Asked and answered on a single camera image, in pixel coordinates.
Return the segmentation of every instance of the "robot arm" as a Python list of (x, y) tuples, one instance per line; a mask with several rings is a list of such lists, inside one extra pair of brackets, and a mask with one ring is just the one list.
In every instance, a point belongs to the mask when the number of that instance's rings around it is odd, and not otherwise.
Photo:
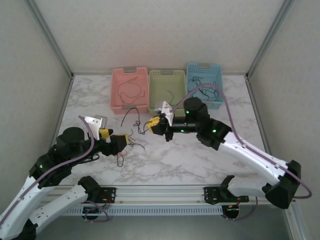
[[(292, 201), (299, 183), (288, 175), (282, 168), (291, 171), (300, 178), (301, 166), (292, 160), (287, 163), (277, 159), (241, 138), (240, 143), (231, 127), (221, 121), (210, 118), (207, 106), (197, 97), (191, 97), (183, 103), (185, 117), (174, 116), (171, 106), (167, 102), (158, 104), (155, 108), (158, 113), (147, 124), (148, 129), (157, 135), (165, 135), (166, 141), (173, 139), (174, 133), (196, 133), (196, 138), (205, 146), (216, 151), (224, 152), (248, 167), (254, 169), (265, 181), (264, 183), (244, 184), (241, 180), (229, 177), (227, 195), (265, 197), (275, 206), (287, 209)], [(271, 164), (258, 154), (272, 159)]]
[[(85, 157), (63, 165), (70, 159), (86, 153), (91, 147), (92, 139), (89, 137), (85, 140), (84, 131), (78, 127), (69, 127), (59, 135), (56, 144), (37, 159), (22, 189), (0, 216), (0, 240), (35, 239), (36, 234), (71, 206), (97, 198), (100, 186), (93, 178), (87, 176), (66, 194), (35, 210), (43, 198), (71, 174), (72, 167), (92, 161), (98, 153), (105, 156), (116, 155), (126, 147), (127, 136), (112, 135), (112, 129), (104, 128), (104, 118), (85, 117), (85, 121), (94, 137), (92, 150)], [(60, 167), (38, 180), (55, 166)]]

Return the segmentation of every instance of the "blue basket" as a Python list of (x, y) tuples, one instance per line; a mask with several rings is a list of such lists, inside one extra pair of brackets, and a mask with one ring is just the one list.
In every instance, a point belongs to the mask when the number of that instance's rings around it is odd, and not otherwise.
[[(187, 94), (198, 85), (214, 84), (224, 91), (221, 66), (217, 64), (190, 62), (186, 69)], [(224, 98), (213, 87), (199, 88), (192, 97), (198, 97), (209, 109), (219, 109)]]

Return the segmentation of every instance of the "white marble tabletop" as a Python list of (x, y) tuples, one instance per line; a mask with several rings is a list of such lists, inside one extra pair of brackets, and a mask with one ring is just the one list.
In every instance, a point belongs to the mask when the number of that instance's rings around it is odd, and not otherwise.
[[(253, 107), (243, 76), (223, 76), (224, 92), (230, 105), (237, 132), (247, 141), (263, 148)], [(115, 156), (100, 155), (94, 162), (80, 164), (61, 185), (74, 185), (83, 176), (92, 176), (100, 185), (205, 185), (220, 184), (227, 175), (241, 178), (258, 178), (258, 175), (238, 160), (202, 145), (195, 133), (175, 133), (166, 142), (164, 136), (146, 132), (138, 134), (133, 124), (137, 114), (115, 115), (110, 109), (111, 76), (77, 75), (63, 116), (59, 134), (66, 128), (76, 126), (85, 130), (78, 118), (101, 115), (108, 117), (107, 127), (114, 133), (131, 134), (135, 141), (145, 147), (127, 146), (122, 167), (117, 166)], [(212, 118), (230, 126), (225, 104), (219, 110), (209, 110)], [(141, 124), (151, 118), (141, 114)]]

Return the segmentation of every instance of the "green basket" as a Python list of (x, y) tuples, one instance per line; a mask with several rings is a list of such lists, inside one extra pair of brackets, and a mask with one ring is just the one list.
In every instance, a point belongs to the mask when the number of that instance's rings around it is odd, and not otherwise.
[[(186, 75), (183, 70), (151, 70), (149, 75), (149, 113), (155, 115), (155, 105), (167, 101), (172, 107), (179, 103), (187, 92)], [(174, 112), (175, 116), (185, 116), (184, 106)]]

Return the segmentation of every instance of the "pink basket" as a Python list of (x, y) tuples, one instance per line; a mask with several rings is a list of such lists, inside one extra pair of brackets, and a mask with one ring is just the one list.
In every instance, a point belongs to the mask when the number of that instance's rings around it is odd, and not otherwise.
[(112, 71), (110, 107), (114, 114), (126, 114), (137, 108), (141, 114), (148, 112), (149, 84), (146, 67), (116, 68)]

